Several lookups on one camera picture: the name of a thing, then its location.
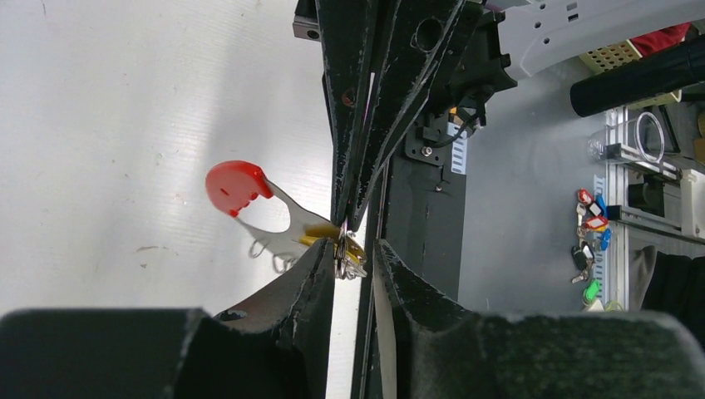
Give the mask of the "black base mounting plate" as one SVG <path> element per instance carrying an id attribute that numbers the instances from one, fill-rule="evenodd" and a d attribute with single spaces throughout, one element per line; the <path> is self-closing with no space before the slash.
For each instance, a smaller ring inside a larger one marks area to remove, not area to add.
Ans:
<path id="1" fill-rule="evenodd" d="M 383 238 L 414 273 L 457 299 L 466 176 L 452 171 L 452 145 L 421 153 L 422 137 L 445 140 L 450 115 L 420 116 L 378 179 L 367 212 L 367 245 Z"/>

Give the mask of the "metal keyring with red handle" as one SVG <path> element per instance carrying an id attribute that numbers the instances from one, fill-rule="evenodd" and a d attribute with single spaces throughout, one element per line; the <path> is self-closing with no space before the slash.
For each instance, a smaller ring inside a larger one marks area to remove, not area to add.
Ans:
<path id="1" fill-rule="evenodd" d="M 245 160 L 227 160 L 205 176 L 211 204 L 251 237 L 248 256 L 272 256 L 275 273 L 284 273 L 317 239 L 342 237 L 341 229 L 304 208 L 272 182 L 263 169 Z"/>

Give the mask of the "red cloth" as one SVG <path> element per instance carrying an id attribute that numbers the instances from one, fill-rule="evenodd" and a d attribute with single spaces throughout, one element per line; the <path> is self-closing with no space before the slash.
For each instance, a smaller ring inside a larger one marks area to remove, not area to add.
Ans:
<path id="1" fill-rule="evenodd" d="M 631 38 L 630 41 L 642 57 L 678 45 L 686 37 L 692 23 L 685 22 Z"/>

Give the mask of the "clear glass jar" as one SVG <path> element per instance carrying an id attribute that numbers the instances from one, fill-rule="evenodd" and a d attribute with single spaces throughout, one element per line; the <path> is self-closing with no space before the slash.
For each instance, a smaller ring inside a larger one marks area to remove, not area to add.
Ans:
<path id="1" fill-rule="evenodd" d="M 663 127 L 650 111 L 631 119 L 611 111 L 605 126 L 588 138 L 587 151 L 598 162 L 658 164 L 665 153 Z"/>

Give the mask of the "black cylinder flashlight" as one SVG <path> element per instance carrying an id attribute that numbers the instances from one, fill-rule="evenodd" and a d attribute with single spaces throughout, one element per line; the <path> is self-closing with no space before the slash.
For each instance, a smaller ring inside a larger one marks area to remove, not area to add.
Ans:
<path id="1" fill-rule="evenodd" d="M 581 117 L 704 82 L 704 37 L 681 42 L 575 83 L 570 104 Z"/>

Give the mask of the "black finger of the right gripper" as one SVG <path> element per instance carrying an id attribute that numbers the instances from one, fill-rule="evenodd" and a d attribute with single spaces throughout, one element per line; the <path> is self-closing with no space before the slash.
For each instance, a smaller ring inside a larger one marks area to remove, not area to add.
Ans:
<path id="1" fill-rule="evenodd" d="M 316 1 L 333 139 L 331 222 L 360 224 L 379 169 L 366 121 L 378 1 Z"/>
<path id="2" fill-rule="evenodd" d="M 364 88 L 364 121 L 353 135 L 349 228 L 359 229 L 373 186 L 426 104 L 449 41 L 466 9 L 463 1 L 392 1 Z"/>

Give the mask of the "bunch of coloured key tags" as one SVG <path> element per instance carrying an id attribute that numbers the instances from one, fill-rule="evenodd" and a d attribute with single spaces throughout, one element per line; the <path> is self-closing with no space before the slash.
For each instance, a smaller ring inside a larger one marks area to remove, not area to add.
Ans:
<path id="1" fill-rule="evenodd" d="M 577 274 L 571 283 L 585 283 L 581 294 L 584 311 L 602 312 L 606 254 L 612 239 L 608 206 L 600 193 L 585 188 L 578 189 L 576 197 L 576 241 L 570 255 Z"/>

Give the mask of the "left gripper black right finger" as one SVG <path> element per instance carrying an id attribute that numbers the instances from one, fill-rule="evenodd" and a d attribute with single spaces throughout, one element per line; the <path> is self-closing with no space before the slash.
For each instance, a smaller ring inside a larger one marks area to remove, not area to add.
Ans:
<path id="1" fill-rule="evenodd" d="M 478 313 L 373 247 L 385 398 L 701 398 L 704 355 L 650 312 Z"/>

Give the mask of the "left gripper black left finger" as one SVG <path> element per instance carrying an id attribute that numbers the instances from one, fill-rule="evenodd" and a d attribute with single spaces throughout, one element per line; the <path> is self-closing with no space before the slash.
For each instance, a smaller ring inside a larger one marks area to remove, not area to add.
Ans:
<path id="1" fill-rule="evenodd" d="M 334 246 L 212 316 L 200 308 L 37 308 L 1 320 L 4 398 L 322 398 Z"/>

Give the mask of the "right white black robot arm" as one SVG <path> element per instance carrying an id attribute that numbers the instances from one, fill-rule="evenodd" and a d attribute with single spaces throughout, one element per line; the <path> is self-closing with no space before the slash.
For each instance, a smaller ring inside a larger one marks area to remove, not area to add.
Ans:
<path id="1" fill-rule="evenodd" d="M 333 136 L 331 220 L 357 229 L 406 130 L 447 86 L 481 1 L 316 1 Z M 701 1 L 544 1 L 507 8 L 497 65 L 511 84 L 597 47 L 702 18 Z"/>

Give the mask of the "key with yellow tag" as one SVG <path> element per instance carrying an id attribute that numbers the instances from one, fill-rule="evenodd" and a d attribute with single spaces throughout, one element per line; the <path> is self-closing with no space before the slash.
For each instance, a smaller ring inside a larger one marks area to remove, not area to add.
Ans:
<path id="1" fill-rule="evenodd" d="M 314 225 L 304 230 L 298 242 L 311 246 L 318 239 L 332 239 L 334 242 L 333 262 L 337 278 L 353 280 L 367 276 L 364 270 L 367 255 L 345 229 L 331 224 Z"/>

